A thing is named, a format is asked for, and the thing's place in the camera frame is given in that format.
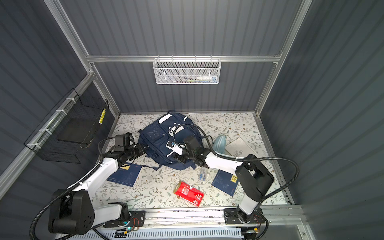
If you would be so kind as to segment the navy book yellow label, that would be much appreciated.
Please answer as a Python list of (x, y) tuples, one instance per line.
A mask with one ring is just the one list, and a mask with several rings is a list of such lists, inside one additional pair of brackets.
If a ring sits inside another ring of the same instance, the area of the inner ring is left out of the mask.
[(133, 187), (140, 174), (141, 169), (142, 166), (136, 164), (121, 167), (109, 178), (107, 178), (107, 181), (128, 187)]
[(218, 170), (212, 186), (233, 197), (238, 186), (238, 178), (235, 175)]

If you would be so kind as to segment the navy blue student backpack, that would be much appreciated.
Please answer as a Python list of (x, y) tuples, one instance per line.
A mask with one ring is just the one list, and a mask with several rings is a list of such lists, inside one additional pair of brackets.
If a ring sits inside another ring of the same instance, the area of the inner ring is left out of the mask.
[(179, 162), (176, 153), (167, 157), (171, 153), (171, 150), (166, 147), (167, 142), (184, 145), (186, 137), (194, 136), (203, 144), (203, 139), (207, 137), (189, 117), (176, 112), (168, 112), (139, 130), (139, 133), (139, 143), (148, 147), (147, 157), (159, 164), (159, 167), (165, 166), (178, 171), (189, 167), (195, 169), (198, 165), (191, 160), (186, 164)]

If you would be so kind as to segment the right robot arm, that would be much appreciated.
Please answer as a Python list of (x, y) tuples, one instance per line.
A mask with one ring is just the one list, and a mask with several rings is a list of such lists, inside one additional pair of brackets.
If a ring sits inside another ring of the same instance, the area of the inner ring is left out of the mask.
[[(278, 157), (258, 158), (255, 155), (242, 158), (224, 155), (216, 152), (211, 143), (208, 143), (208, 147), (205, 148), (194, 136), (188, 136), (181, 142), (176, 141), (176, 134), (179, 133), (179, 129), (186, 126), (195, 127), (205, 138), (208, 137), (199, 126), (182, 124), (176, 127), (173, 139), (167, 143), (167, 148), (176, 153), (175, 158), (181, 163), (192, 160), (200, 167), (218, 169), (236, 176), (245, 193), (241, 203), (237, 206), (236, 213), (236, 217), (242, 223), (249, 223), (254, 211), (260, 208), (266, 199), (286, 189), (299, 176), (299, 165), (290, 159)], [(295, 167), (295, 173), (288, 182), (268, 194), (267, 192), (275, 178), (264, 166), (263, 161), (286, 161)]]

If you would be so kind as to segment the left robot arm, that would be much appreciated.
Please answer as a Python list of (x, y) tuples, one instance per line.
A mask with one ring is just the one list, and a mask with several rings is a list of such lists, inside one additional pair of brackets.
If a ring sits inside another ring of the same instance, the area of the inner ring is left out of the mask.
[(98, 188), (126, 161), (134, 161), (144, 155), (148, 146), (135, 143), (131, 134), (117, 135), (113, 138), (115, 145), (106, 153), (98, 146), (100, 160), (79, 181), (67, 189), (57, 190), (51, 200), (33, 219), (29, 237), (38, 239), (36, 227), (46, 211), (49, 211), (48, 229), (50, 233), (62, 234), (67, 240), (75, 235), (84, 235), (107, 222), (126, 228), (137, 227), (139, 223), (130, 214), (127, 204), (111, 203), (104, 207), (94, 208), (92, 198)]

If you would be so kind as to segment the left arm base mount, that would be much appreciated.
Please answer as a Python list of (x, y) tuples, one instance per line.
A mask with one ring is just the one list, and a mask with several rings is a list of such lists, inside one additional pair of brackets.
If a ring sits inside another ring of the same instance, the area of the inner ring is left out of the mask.
[(104, 228), (140, 228), (144, 226), (145, 211), (129, 211), (125, 216), (121, 216), (117, 220), (108, 221), (103, 224)]

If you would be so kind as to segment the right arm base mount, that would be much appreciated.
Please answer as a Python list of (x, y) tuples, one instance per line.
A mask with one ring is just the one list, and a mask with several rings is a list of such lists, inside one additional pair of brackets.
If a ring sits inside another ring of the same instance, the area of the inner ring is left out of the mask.
[(265, 223), (263, 210), (258, 208), (251, 215), (247, 215), (239, 208), (226, 208), (223, 210), (226, 225), (236, 224), (254, 224), (259, 225)]

